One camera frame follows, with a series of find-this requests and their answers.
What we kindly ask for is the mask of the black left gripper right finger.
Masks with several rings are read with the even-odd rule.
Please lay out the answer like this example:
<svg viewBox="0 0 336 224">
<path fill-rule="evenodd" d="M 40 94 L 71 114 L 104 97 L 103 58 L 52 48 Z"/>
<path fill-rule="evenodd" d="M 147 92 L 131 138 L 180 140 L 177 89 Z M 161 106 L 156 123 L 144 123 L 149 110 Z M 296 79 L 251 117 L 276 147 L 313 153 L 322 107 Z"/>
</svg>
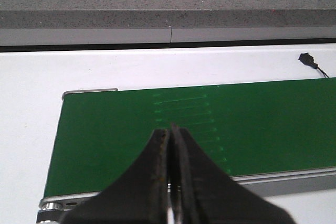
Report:
<svg viewBox="0 0 336 224">
<path fill-rule="evenodd" d="M 233 181 L 188 129 L 175 124 L 169 162 L 173 209 L 180 223 L 294 223 L 284 209 Z"/>
</svg>

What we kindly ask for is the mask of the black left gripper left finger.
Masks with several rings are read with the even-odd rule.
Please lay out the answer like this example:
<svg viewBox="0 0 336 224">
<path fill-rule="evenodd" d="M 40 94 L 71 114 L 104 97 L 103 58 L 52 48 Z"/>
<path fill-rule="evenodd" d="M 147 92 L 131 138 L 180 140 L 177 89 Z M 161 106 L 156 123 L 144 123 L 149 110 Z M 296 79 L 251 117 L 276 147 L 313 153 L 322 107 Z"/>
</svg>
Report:
<svg viewBox="0 0 336 224">
<path fill-rule="evenodd" d="M 110 186 L 64 214 L 61 223 L 166 223 L 167 130 L 154 130 L 132 165 Z"/>
</svg>

